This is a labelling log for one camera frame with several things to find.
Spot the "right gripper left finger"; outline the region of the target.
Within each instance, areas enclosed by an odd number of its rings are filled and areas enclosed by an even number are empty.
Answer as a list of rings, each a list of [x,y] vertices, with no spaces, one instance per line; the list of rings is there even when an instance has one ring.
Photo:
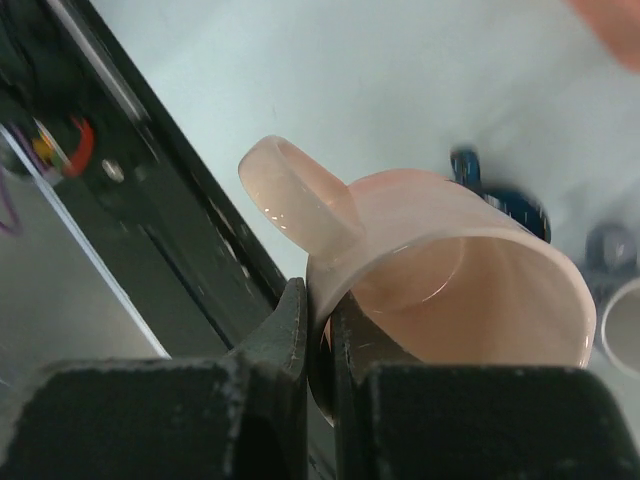
[[[57,362],[1,411],[5,479],[304,479],[307,292],[225,356]]]

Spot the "dark blue mug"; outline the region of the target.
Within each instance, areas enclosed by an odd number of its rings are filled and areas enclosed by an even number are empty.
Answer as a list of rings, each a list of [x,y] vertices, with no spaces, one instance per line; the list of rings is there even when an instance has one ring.
[[[551,242],[549,217],[537,199],[514,185],[484,183],[481,179],[479,156],[469,146],[453,149],[449,158],[456,183],[480,196],[539,239]]]

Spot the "grey blue mug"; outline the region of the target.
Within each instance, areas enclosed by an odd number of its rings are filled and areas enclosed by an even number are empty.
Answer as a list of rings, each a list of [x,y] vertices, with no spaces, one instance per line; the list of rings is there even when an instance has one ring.
[[[618,370],[637,378],[639,242],[620,223],[600,223],[587,235],[580,271],[596,306],[595,348]]]

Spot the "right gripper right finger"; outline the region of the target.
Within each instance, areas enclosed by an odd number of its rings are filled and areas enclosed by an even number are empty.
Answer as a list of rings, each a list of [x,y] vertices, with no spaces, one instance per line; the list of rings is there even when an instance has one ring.
[[[331,317],[342,479],[631,479],[635,445],[594,375],[413,360],[352,296]]]

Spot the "large peach mug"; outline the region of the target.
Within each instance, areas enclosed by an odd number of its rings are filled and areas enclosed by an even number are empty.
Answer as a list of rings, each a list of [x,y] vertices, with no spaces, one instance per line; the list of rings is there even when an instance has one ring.
[[[588,365],[597,315],[577,266],[471,190],[411,168],[347,184],[279,136],[259,140],[238,174],[307,255],[308,378],[327,421],[318,356],[347,296],[427,364]]]

